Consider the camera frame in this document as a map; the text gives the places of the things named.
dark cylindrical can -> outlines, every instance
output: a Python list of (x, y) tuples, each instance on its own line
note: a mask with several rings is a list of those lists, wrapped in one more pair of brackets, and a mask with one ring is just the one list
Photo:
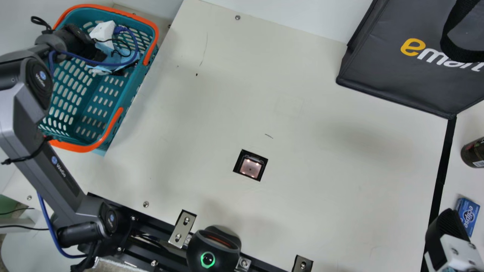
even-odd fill
[(484, 167), (484, 137), (465, 145), (460, 156), (466, 165), (472, 168)]

bag handle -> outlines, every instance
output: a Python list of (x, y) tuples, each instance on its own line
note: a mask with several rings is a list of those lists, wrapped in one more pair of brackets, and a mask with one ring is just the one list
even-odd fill
[(440, 40), (440, 48), (444, 54), (454, 61), (484, 62), (484, 51), (463, 49), (457, 46), (449, 38), (449, 32), (456, 27), (480, 1), (481, 0), (457, 0), (445, 22), (442, 38)]

orange basket handle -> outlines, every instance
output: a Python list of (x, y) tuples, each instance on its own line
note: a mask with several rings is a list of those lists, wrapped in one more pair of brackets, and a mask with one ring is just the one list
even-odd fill
[(103, 136), (101, 138), (99, 138), (99, 140), (97, 140), (97, 142), (95, 142), (95, 143), (92, 143), (92, 144), (87, 145), (87, 146), (80, 146), (80, 145), (70, 144), (70, 143), (66, 143), (66, 142), (60, 142), (60, 141), (57, 141), (57, 140), (52, 140), (49, 143), (52, 146), (62, 148), (62, 149), (65, 149), (65, 150), (69, 150), (69, 151), (79, 152), (79, 153), (85, 153), (85, 152), (93, 151), (94, 149), (98, 148), (104, 142), (104, 140), (106, 140), (109, 133), (111, 133), (111, 130), (113, 129), (114, 124), (118, 121), (118, 118), (121, 116), (121, 113), (123, 111), (124, 111), (124, 109), (122, 107), (119, 107), (116, 110), (116, 113), (114, 114), (114, 117), (111, 119), (111, 122), (109, 122), (109, 126), (107, 126), (107, 129), (104, 131)]
[(69, 8), (68, 10), (64, 11), (64, 13), (57, 20), (57, 23), (54, 25), (53, 29), (57, 28), (57, 26), (64, 20), (64, 18), (69, 14), (69, 12), (71, 12), (74, 9), (78, 9), (78, 8), (93, 8), (93, 9), (104, 10), (104, 11), (120, 14), (120, 15), (129, 17), (129, 18), (132, 18), (136, 21), (140, 21), (144, 24), (149, 25), (151, 28), (153, 28), (154, 39), (151, 41), (150, 48), (148, 48), (148, 50), (145, 52), (145, 58), (143, 59), (143, 65), (148, 66), (148, 62), (150, 62), (151, 54), (154, 50), (154, 47), (156, 46), (156, 43), (158, 42), (158, 27), (153, 22), (151, 22), (150, 20), (147, 20), (143, 17), (139, 17), (139, 16), (134, 15), (132, 13), (126, 12), (126, 11), (108, 8), (108, 7), (104, 7), (104, 6), (101, 6), (101, 5), (81, 4), (81, 5), (73, 6), (73, 7)]

teal shopping basket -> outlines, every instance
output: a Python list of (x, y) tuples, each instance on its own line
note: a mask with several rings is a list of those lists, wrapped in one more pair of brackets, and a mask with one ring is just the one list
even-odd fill
[[(125, 68), (121, 75), (96, 76), (88, 72), (84, 61), (76, 58), (54, 65), (54, 89), (48, 115), (39, 124), (52, 146), (76, 152), (94, 149), (107, 151), (139, 86), (158, 52), (158, 29), (154, 23), (124, 11), (99, 5), (77, 5), (59, 18), (54, 28), (75, 24), (87, 33), (101, 23), (113, 20), (122, 32), (117, 39), (131, 50), (138, 43), (140, 60)], [(113, 43), (126, 48), (123, 43)]]

black power cord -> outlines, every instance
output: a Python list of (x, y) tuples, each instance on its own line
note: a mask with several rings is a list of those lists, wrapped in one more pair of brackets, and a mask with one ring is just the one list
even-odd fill
[(4, 225), (4, 226), (0, 226), (0, 228), (6, 228), (6, 227), (19, 227), (19, 228), (26, 228), (26, 229), (31, 229), (31, 230), (49, 230), (48, 228), (34, 228), (34, 227), (26, 227), (26, 226), (21, 226), (21, 225)]

